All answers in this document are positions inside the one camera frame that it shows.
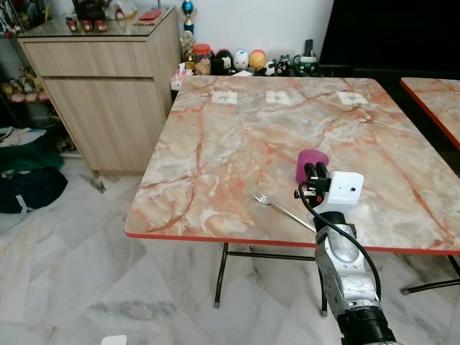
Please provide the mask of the green bag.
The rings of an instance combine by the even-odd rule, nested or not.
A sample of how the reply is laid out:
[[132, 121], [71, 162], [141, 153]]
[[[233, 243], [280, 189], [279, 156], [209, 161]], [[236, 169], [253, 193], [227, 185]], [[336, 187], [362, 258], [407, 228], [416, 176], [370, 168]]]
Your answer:
[[0, 173], [60, 170], [65, 162], [46, 129], [0, 127]]

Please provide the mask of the white and blue round figurine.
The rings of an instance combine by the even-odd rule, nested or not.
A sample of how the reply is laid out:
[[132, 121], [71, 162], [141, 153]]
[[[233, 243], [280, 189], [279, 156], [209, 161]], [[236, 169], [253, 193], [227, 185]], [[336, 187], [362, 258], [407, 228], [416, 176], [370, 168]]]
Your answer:
[[233, 54], [234, 72], [247, 71], [249, 68], [249, 52], [245, 49], [238, 49]]

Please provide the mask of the white paper label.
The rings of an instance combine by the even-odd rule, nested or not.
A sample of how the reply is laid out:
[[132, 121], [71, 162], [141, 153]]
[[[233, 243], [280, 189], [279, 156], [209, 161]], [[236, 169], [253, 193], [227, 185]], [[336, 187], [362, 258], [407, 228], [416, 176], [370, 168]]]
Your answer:
[[364, 95], [355, 92], [336, 92], [342, 105], [359, 106], [368, 104], [368, 100]]
[[265, 94], [267, 104], [290, 105], [290, 98], [287, 92], [282, 90], [267, 90]]
[[239, 94], [234, 91], [214, 91], [211, 93], [211, 103], [213, 104], [233, 104], [239, 102]]

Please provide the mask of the dark blue bag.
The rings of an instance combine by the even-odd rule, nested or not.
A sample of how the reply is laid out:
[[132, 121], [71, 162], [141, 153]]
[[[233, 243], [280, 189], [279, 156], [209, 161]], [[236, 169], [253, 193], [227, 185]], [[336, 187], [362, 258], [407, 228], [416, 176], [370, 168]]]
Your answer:
[[27, 213], [56, 201], [67, 186], [57, 168], [0, 174], [0, 213]]

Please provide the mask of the light wooden cabinet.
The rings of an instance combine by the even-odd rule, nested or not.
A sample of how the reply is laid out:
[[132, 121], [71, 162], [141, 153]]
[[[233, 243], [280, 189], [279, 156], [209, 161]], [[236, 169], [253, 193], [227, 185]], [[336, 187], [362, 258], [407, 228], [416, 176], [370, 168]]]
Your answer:
[[142, 175], [173, 104], [180, 15], [165, 7], [152, 25], [111, 20], [105, 32], [71, 32], [53, 19], [19, 45], [94, 175]]

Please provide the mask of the red-lidded glass jar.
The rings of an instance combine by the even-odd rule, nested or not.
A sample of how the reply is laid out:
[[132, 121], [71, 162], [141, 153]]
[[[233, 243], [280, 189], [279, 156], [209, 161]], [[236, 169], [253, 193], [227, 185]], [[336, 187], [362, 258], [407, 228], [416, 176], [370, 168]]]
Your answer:
[[211, 73], [211, 48], [208, 44], [195, 44], [193, 46], [193, 60], [195, 75], [210, 75]]

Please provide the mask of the black round figurine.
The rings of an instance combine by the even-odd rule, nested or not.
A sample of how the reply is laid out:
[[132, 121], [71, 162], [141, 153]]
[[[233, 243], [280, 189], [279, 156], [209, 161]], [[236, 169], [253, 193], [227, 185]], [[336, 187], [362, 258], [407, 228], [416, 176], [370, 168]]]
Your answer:
[[211, 72], [214, 75], [230, 75], [233, 71], [233, 57], [229, 50], [219, 50], [211, 60]]

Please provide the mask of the silver metal fork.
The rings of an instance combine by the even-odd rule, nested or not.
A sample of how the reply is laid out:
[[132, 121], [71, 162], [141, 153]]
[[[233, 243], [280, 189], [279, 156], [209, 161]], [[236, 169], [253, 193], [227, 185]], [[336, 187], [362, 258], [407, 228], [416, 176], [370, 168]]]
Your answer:
[[259, 190], [259, 188], [253, 188], [253, 190], [251, 190], [251, 194], [255, 198], [255, 200], [259, 201], [259, 203], [261, 203], [262, 205], [267, 205], [267, 206], [272, 207], [272, 209], [275, 209], [276, 211], [279, 211], [280, 213], [285, 214], [285, 216], [296, 221], [296, 223], [301, 224], [301, 226], [308, 228], [314, 234], [316, 233], [315, 227], [310, 226], [309, 223], [306, 223], [306, 221], [295, 216], [295, 214], [291, 213], [290, 211], [287, 211], [285, 208], [283, 208], [279, 204], [273, 203], [262, 191]]

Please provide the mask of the small black cat figurine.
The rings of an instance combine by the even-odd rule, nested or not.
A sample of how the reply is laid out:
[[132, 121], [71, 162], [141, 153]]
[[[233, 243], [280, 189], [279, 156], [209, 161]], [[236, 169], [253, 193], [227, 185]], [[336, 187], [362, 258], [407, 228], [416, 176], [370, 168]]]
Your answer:
[[289, 55], [282, 55], [277, 60], [275, 65], [275, 73], [276, 76], [279, 78], [286, 78], [290, 76], [290, 56]]

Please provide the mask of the black television screen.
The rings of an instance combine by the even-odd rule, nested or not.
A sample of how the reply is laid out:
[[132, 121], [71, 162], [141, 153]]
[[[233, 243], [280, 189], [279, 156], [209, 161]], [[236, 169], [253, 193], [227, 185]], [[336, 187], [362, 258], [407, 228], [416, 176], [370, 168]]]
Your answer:
[[322, 65], [458, 73], [459, 0], [334, 0]]

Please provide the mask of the pink plastic cup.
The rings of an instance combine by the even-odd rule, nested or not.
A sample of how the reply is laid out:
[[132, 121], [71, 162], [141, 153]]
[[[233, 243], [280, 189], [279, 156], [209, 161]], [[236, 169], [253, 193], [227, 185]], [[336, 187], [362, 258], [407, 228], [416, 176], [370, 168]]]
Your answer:
[[295, 182], [300, 183], [306, 181], [308, 177], [306, 177], [305, 167], [306, 163], [316, 164], [316, 163], [323, 163], [324, 165], [329, 164], [328, 155], [325, 152], [316, 150], [316, 149], [303, 149], [297, 155], [297, 164], [295, 166]]

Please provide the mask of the marble pattern red-edged table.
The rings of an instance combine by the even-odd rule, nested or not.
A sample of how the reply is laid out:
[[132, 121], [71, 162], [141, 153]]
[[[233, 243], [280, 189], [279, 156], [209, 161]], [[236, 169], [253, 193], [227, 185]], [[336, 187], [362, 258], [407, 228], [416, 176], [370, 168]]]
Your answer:
[[460, 80], [401, 78], [400, 85], [435, 121], [451, 144], [460, 149]]
[[[267, 90], [290, 105], [269, 104]], [[214, 91], [239, 102], [211, 103]], [[345, 106], [336, 92], [368, 104]], [[302, 150], [325, 152], [332, 170], [364, 175], [347, 213], [369, 251], [458, 257], [460, 184], [400, 105], [367, 78], [186, 78], [124, 223], [131, 239], [313, 247], [305, 227], [259, 204], [259, 188], [295, 216], [310, 216], [293, 197]]]

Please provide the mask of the yellow and orange round figurine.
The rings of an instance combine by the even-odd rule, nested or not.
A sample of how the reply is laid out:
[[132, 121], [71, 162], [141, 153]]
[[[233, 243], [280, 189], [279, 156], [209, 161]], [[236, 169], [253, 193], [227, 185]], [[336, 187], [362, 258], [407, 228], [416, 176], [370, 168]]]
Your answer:
[[256, 49], [250, 52], [249, 67], [254, 73], [262, 71], [267, 65], [267, 56], [264, 50]]

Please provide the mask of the dark green mug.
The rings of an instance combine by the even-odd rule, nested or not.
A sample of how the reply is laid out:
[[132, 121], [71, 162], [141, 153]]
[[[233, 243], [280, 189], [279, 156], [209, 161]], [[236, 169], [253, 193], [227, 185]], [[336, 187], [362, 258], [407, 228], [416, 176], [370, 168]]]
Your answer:
[[290, 75], [296, 78], [319, 78], [318, 57], [296, 55], [290, 62]]

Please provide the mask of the blue and gold trophy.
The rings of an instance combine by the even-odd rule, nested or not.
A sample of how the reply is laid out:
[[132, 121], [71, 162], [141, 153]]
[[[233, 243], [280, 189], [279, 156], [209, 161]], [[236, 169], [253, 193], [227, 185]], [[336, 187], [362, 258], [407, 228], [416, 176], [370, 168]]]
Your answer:
[[193, 0], [183, 0], [180, 8], [184, 17], [182, 24], [184, 32], [194, 34], [195, 26], [193, 19], [196, 14], [196, 9], [194, 7]]

